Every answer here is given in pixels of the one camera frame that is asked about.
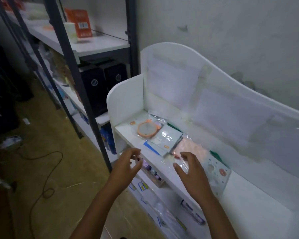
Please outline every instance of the orange box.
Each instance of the orange box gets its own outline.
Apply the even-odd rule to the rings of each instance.
[[[68,22],[75,24],[76,35],[78,38],[92,37],[91,25],[89,21],[88,12],[81,9],[67,9],[64,8],[68,16]]]

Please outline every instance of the metal shelving unit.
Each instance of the metal shelving unit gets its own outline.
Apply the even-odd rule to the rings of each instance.
[[[48,91],[49,96],[58,107],[57,103],[60,103],[63,109],[65,110],[68,118],[70,119],[73,128],[78,134],[79,138],[83,135],[79,132],[78,127],[82,132],[91,140],[91,142],[99,149],[104,157],[104,161],[107,165],[108,170],[112,171],[111,163],[117,159],[116,155],[107,152],[102,137],[100,133],[100,126],[109,122],[107,113],[95,118],[92,106],[89,102],[84,83],[82,81],[78,64],[81,61],[91,61],[102,58],[114,58],[118,60],[128,60],[130,64],[131,77],[138,74],[138,57],[137,57],[137,41],[136,41],[136,10],[135,10],[135,0],[125,0],[126,3],[126,18],[127,18],[127,31],[128,40],[122,40],[110,36],[97,36],[90,39],[89,43],[70,43],[66,30],[62,20],[62,14],[59,11],[58,3],[56,0],[44,0],[45,8],[48,12],[50,21],[54,27],[55,32],[47,31],[42,28],[42,26],[36,25],[36,21],[30,21],[23,19],[15,2],[13,0],[7,0],[9,6],[11,7],[14,15],[12,13],[6,12],[1,3],[0,3],[0,15],[4,20],[6,26],[11,32],[12,36],[15,38],[16,43],[18,44],[24,58],[28,64],[36,63],[41,67],[45,73],[45,76],[48,78],[53,92],[51,92],[47,86],[44,84],[44,81],[41,77],[38,67],[35,65],[30,65],[30,69],[35,71],[38,78],[41,80],[45,89]],[[17,24],[20,26],[22,33],[29,41],[34,54],[32,57],[26,51],[22,41],[20,40],[19,33],[13,25]],[[35,48],[32,36],[36,37],[44,44],[50,46],[65,58],[65,61],[71,71],[73,80],[77,87],[77,92],[82,100],[82,103],[78,100],[77,95],[71,91],[70,88],[64,87],[52,78],[49,69],[47,68],[46,62],[43,60],[40,52]],[[82,122],[82,118],[79,114],[71,114],[69,110],[72,110],[69,107],[69,104],[65,104],[62,99],[56,84],[64,91],[64,93],[72,100],[72,102],[81,110],[81,112],[87,116],[89,124]]]

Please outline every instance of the barcode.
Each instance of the barcode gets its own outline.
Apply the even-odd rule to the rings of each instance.
[[[89,28],[88,23],[78,23],[80,29]]]

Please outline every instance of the logo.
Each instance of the logo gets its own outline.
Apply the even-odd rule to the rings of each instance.
[[[96,79],[94,79],[94,80],[91,81],[91,85],[92,86],[97,86],[97,84],[98,84],[98,81]]]
[[[121,75],[116,75],[115,79],[120,82],[121,81]]]

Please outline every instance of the person's right hand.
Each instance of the person's right hand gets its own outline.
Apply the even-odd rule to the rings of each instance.
[[[198,204],[213,198],[214,195],[211,191],[207,176],[197,157],[189,152],[181,152],[180,155],[184,160],[188,161],[188,173],[186,174],[177,163],[173,163],[173,167],[189,195],[193,197]]]

